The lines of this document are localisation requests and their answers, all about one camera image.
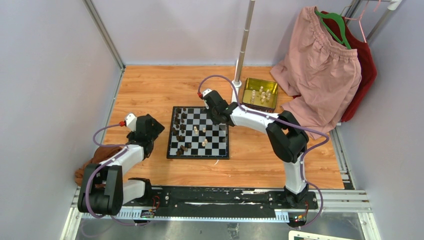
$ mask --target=gray floor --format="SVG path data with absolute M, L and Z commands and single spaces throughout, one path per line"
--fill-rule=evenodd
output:
M 308 214 L 309 220 L 314 213 Z M 81 225 L 86 235 L 96 235 L 112 227 L 97 237 L 83 236 Z M 228 222 L 199 221 L 155 221 L 146 226 L 121 226 L 109 219 L 83 219 L 77 234 L 77 240 L 286 240 L 291 229 L 285 223 L 241 222 L 238 234 L 234 224 Z M 333 237 L 365 240 L 356 213 L 323 213 L 303 232 L 328 235 Z

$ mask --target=green hanger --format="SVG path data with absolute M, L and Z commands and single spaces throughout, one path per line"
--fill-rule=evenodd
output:
M 334 12 L 324 14 L 324 13 L 319 12 L 316 9 L 315 9 L 315 14 L 318 17 L 320 17 L 321 23 L 324 25 L 324 27 L 327 29 L 327 31 L 334 37 L 334 39 L 339 44 L 344 44 L 347 47 L 347 49 L 352 49 L 351 46 L 349 45 L 348 40 L 346 39 L 345 21 L 343 20 L 342 16 L 340 16 L 339 14 L 334 13 Z M 332 19 L 337 23 L 338 27 L 340 28 L 341 40 L 334 34 L 333 31 L 331 31 L 329 26 L 327 26 L 327 24 L 324 23 L 323 19 Z

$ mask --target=robotic arm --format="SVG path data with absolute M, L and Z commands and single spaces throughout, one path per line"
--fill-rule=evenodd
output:
M 293 205 L 300 203 L 309 189 L 308 184 L 301 176 L 301 169 L 304 176 L 305 168 L 301 168 L 300 161 L 307 148 L 308 135 L 303 130 L 270 119 L 273 117 L 299 125 L 293 114 L 283 111 L 281 114 L 260 112 L 266 117 L 257 115 L 251 112 L 258 111 L 246 106 L 243 107 L 248 111 L 241 109 L 236 102 L 228 104 L 217 91 L 211 89 L 206 89 L 202 93 L 202 99 L 206 113 L 214 124 L 223 123 L 232 127 L 244 126 L 268 135 L 274 153 L 284 164 L 285 200 Z
M 149 114 L 136 117 L 130 113 L 125 117 L 124 123 L 131 130 L 126 136 L 128 143 L 124 149 L 110 159 L 99 164 L 89 164 L 84 169 L 77 204 L 78 210 L 82 213 L 89 212 L 86 205 L 87 185 L 89 185 L 89 205 L 94 213 L 101 215 L 115 216 L 120 212 L 123 204 L 134 199 L 152 197 L 150 194 L 152 185 L 148 179 L 130 178 L 123 183 L 123 175 L 150 156 L 155 139 L 165 128 Z M 98 168 L 101 170 L 90 182 L 90 176 Z M 105 187 L 96 187 L 99 184 L 105 184 Z

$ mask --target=pink shorts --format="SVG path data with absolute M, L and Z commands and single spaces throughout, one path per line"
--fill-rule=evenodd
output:
M 301 10 L 288 53 L 271 74 L 289 96 L 301 95 L 281 107 L 301 126 L 323 133 L 342 118 L 361 82 L 357 50 L 333 40 L 315 15 L 315 7 Z

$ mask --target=red garment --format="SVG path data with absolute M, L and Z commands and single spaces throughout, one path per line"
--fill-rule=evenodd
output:
M 337 23 L 332 19 L 323 18 L 324 23 L 332 30 L 332 32 L 339 38 L 342 39 L 340 35 L 340 28 Z M 341 117 L 342 122 L 349 121 L 357 111 L 362 99 L 367 94 L 371 85 L 377 77 L 377 69 L 374 65 L 373 56 L 371 55 L 370 47 L 367 43 L 359 41 L 356 39 L 351 31 L 349 31 L 348 26 L 346 25 L 346 39 L 349 42 L 352 49 L 357 49 L 357 56 L 359 60 L 359 64 L 361 67 L 361 76 L 362 80 L 359 83 L 358 90 L 356 91 L 355 96 L 352 99 L 352 102 L 347 107 L 346 111 L 344 111 L 343 116 Z

